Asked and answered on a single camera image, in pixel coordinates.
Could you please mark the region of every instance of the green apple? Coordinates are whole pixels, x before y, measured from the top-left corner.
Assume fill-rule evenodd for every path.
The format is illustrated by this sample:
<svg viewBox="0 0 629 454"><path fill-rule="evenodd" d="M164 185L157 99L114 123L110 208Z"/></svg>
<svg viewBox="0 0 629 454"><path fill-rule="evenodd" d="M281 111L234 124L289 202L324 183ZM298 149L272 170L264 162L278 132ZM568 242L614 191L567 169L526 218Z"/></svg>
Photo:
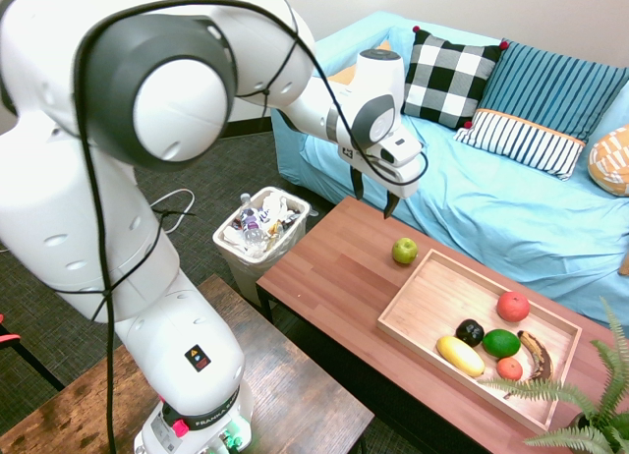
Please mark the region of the green apple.
<svg viewBox="0 0 629 454"><path fill-rule="evenodd" d="M393 258L402 264L410 264L417 257L417 244L410 238L400 238L393 245Z"/></svg>

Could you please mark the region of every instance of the blue sofa cover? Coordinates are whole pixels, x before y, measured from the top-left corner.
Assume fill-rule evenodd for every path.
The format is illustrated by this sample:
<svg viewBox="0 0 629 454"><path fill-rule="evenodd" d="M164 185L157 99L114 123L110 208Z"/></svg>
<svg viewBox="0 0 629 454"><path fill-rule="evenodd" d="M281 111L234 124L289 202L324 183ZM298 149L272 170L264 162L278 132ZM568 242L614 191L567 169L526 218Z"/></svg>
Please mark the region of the blue sofa cover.
<svg viewBox="0 0 629 454"><path fill-rule="evenodd" d="M318 42L317 60L331 76L388 40L408 70L415 25L455 43L500 41L377 12ZM335 144L290 130L276 111L271 119L285 179L335 203L353 194L349 165ZM396 218L598 322L606 321L605 297L629 328L629 277L618 274L629 250L629 199L599 188L587 170L596 140L629 123L629 85L605 112L567 182L456 142L455 132L441 125L406 115L402 121L423 143L429 170L418 192L400 201ZM364 181L364 201L383 209L385 189Z"/></svg>

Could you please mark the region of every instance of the checkered pillow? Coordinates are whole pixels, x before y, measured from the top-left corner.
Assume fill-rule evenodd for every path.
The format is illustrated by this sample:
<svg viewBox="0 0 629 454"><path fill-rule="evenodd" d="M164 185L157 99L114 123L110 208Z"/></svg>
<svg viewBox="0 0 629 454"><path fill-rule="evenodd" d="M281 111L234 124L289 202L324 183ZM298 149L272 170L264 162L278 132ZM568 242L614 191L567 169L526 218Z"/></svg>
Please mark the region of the checkered pillow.
<svg viewBox="0 0 629 454"><path fill-rule="evenodd" d="M403 112L461 128L472 120L500 53L499 46L452 44L418 30Z"/></svg>

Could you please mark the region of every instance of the blue striped pillow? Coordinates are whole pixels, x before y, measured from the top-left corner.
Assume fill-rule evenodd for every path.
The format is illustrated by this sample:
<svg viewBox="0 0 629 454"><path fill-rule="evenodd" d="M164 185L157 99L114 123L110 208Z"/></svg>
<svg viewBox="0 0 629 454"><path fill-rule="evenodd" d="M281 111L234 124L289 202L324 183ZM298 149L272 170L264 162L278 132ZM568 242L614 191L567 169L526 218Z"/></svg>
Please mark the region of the blue striped pillow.
<svg viewBox="0 0 629 454"><path fill-rule="evenodd" d="M568 135L501 112L479 109L471 128L461 128L457 142L507 156L525 166L567 181L585 143Z"/></svg>
<svg viewBox="0 0 629 454"><path fill-rule="evenodd" d="M586 141L629 79L629 69L509 43L479 108L496 110Z"/></svg>

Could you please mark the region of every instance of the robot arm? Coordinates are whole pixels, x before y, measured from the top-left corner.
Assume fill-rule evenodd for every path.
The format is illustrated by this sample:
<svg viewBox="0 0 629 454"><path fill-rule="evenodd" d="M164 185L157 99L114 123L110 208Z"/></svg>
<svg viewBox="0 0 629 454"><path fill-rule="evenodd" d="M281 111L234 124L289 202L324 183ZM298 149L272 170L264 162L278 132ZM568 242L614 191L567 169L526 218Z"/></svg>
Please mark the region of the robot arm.
<svg viewBox="0 0 629 454"><path fill-rule="evenodd" d="M8 0L4 7L0 78L3 100L19 119L0 137L0 184L10 185L0 187L0 240L85 317L105 322L102 218L116 331L164 399L137 447L225 452L234 436L238 449L246 447L253 399L243 353L179 268L133 167L191 165L220 136L241 96L338 142L354 170L406 197L412 185L391 185L370 168L388 171L394 182L417 176L419 146L399 124L398 68L390 69L394 87L359 82L362 75L334 87L352 141L323 80L312 76L312 60L287 34L297 31L300 43L314 47L285 0ZM112 18L120 20L100 29ZM374 60L366 59L359 71L369 77ZM80 111L102 212L87 179Z"/></svg>

